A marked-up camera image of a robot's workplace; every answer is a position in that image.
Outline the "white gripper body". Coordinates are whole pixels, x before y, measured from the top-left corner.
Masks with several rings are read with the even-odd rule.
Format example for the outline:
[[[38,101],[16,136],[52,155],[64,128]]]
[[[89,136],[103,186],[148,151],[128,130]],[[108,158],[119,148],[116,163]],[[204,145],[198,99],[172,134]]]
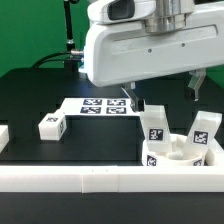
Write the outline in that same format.
[[[152,35],[143,21],[94,24],[84,68],[96,86],[123,84],[224,64],[224,6],[197,6],[186,26]]]

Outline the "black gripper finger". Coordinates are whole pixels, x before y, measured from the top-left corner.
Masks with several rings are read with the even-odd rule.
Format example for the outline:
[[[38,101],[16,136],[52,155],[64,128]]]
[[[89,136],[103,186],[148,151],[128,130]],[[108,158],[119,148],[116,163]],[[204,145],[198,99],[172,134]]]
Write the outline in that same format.
[[[192,101],[197,101],[199,99],[199,89],[206,77],[206,69],[193,70],[190,71],[189,74],[191,75],[191,79],[188,84],[190,99]]]
[[[124,91],[124,93],[131,100],[130,107],[131,107],[132,111],[133,112],[143,112],[144,111],[144,100],[134,93],[135,83],[134,82],[124,83],[121,86],[121,88]]]

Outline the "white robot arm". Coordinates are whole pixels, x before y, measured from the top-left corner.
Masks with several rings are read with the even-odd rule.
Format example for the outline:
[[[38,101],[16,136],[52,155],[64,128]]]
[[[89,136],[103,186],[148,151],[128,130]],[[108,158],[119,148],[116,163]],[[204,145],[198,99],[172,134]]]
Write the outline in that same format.
[[[96,0],[84,46],[84,72],[98,87],[120,84],[134,111],[134,83],[188,72],[196,91],[205,69],[224,64],[224,1]]]

